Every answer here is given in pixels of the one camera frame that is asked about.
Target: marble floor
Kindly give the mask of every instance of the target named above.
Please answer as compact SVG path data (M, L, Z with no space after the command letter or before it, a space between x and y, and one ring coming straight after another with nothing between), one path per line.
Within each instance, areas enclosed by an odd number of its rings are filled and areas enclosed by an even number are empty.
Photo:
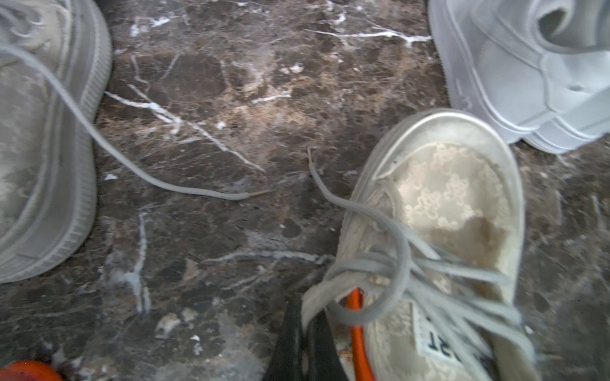
M347 197L385 132L448 106L423 0L98 4L115 52L97 122L112 144L168 182L272 192L170 193L96 148L90 238L0 286L0 363L43 341L83 380L258 380L286 297L321 278L339 239L343 212L314 187L306 147ZM608 379L610 140L513 150L528 203L517 304L540 368Z

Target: white sneaker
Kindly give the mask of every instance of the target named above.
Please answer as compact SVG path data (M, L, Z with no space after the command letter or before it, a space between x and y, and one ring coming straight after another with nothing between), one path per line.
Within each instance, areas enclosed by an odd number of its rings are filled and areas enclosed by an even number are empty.
M92 124L111 63L108 27L93 0L0 0L0 283L57 266L89 234L90 136L166 190L227 200L266 193L169 184L117 151Z
M430 0L428 12L452 107L508 143L578 119L610 87L607 0Z
M538 380L512 305L524 201L510 149L455 110L416 114L377 144L348 209L337 260L303 297L306 327L323 308L364 325L377 381ZM337 303L355 288L364 307Z
M610 88L565 115L543 123L524 140L551 154L563 154L610 132Z

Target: lace-patterned insole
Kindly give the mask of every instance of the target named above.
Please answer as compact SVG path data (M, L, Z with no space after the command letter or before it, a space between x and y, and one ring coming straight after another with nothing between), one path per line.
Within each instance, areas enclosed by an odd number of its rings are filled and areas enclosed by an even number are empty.
M470 265L494 268L511 231L511 209L495 166L476 151L435 143L413 153L367 200L368 205L405 222L427 242L457 255ZM355 216L341 242L338 260L357 257L376 243L388 243L384 233L366 218ZM450 293L451 282L434 283ZM372 303L371 296L365 303ZM423 358L415 350L412 306L398 308L365 326L365 345L378 381L470 380L463 369Z

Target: shoelace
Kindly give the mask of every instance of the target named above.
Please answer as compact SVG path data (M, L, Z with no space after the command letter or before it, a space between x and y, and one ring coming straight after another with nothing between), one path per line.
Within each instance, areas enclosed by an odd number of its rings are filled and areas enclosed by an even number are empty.
M471 324L513 342L534 363L534 346L523 330L518 328L521 323L519 311L513 306L477 297L471 288L455 278L505 285L510 282L508 277L500 272L467 266L456 256L430 246L408 226L379 210L335 196L320 179L309 149L307 153L309 171L324 197L333 204L370 218L389 234L393 246L375 245L359 258L338 262L330 267L322 283L310 288L303 296L303 327L307 327L309 321L325 307L339 323L363 325L384 316L401 299L406 298L415 301L430 318L475 380L491 380L477 357L493 358L493 351ZM411 245L426 258L414 257ZM440 291L423 269L450 276L464 296L452 296ZM371 275L383 276L390 283L381 287L371 280ZM378 297L371 305L358 311L336 302L355 288Z
M0 9L2 9L2 5L4 3L11 3L10 0L0 0ZM115 159L117 159L121 164L129 168L133 173L139 176L146 182L153 184L159 188L163 188L169 191L178 192L178 193L187 193L187 194L197 194L200 196L209 196L219 199L225 200L243 200L250 198L252 196L257 196L259 194L267 193L267 190L258 191L253 193L221 193L213 190L201 189L201 188L189 188L189 187L180 187L178 185L173 185L170 183L166 183L155 177L149 175L140 167L138 167L134 162L129 160L125 155L123 155L119 150L114 148L112 144L110 144L104 136L99 132L99 130L87 119L87 117L82 113L81 108L78 106L70 92L63 86L61 81L55 76L55 74L49 70L44 63L42 63L36 56L33 54L17 47L14 45L10 45L7 43L3 43L0 41L0 51L4 51L19 59L23 60L25 64L31 66L33 69L36 69L40 72L47 81L51 84L53 89L59 94L64 103L68 106L68 108L72 111L76 119L82 124L85 130L91 135L91 137L110 155L112 155Z

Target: shoe eyelet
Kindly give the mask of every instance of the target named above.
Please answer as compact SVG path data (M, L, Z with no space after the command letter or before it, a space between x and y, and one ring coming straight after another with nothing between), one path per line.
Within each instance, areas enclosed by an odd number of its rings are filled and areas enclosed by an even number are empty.
M38 20L32 20L31 18L28 17L27 22L30 23L31 25L41 26L42 24L45 23L45 19L41 15L38 15Z
M16 36L22 37L22 38L28 38L30 37L32 34L30 33L30 31L27 31L27 33L21 33L19 32L16 28L11 28L10 32Z

